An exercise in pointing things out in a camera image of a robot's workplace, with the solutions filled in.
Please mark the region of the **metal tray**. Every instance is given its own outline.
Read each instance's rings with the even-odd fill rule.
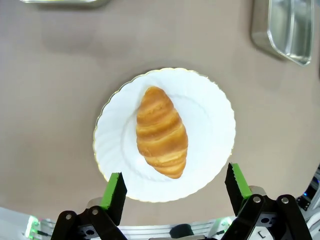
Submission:
[[[301,66],[309,64],[314,0],[254,0],[251,37],[268,53]]]
[[[20,0],[27,4],[99,7],[110,0]]]

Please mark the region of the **beige table surface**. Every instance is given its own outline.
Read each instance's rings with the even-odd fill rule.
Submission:
[[[0,206],[56,219],[100,197],[92,142],[101,108],[162,67],[198,71],[226,93],[236,119],[229,160],[249,185],[301,195],[320,162],[319,18],[312,63],[300,67],[253,46],[251,12],[252,0],[112,0],[92,11],[0,0]],[[127,198],[121,224],[232,215],[226,169],[185,199]]]

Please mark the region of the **white plate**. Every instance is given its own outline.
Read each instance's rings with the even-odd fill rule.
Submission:
[[[151,86],[170,97],[188,135],[186,167],[179,179],[160,174],[138,152],[136,114]],[[111,96],[97,120],[93,150],[107,181],[111,173],[122,172],[129,198],[168,202],[212,181],[226,164],[235,135],[234,111],[214,82],[195,71],[163,68],[135,77]]]

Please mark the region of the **screw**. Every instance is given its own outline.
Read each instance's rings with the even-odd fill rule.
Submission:
[[[254,201],[256,204],[258,204],[258,203],[261,202],[261,199],[260,199],[260,197],[255,196],[255,197],[253,198],[253,201]]]
[[[92,214],[93,214],[93,215],[97,215],[97,214],[98,214],[98,210],[97,210],[97,209],[93,209],[93,210],[92,210]]]
[[[281,202],[283,202],[284,204],[287,204],[289,202],[289,199],[284,197],[281,199]]]

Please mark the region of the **golden brown croissant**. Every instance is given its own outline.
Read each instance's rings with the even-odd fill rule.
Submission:
[[[180,178],[186,166],[188,136],[165,91],[155,86],[148,88],[136,122],[137,147],[146,162],[169,178]]]

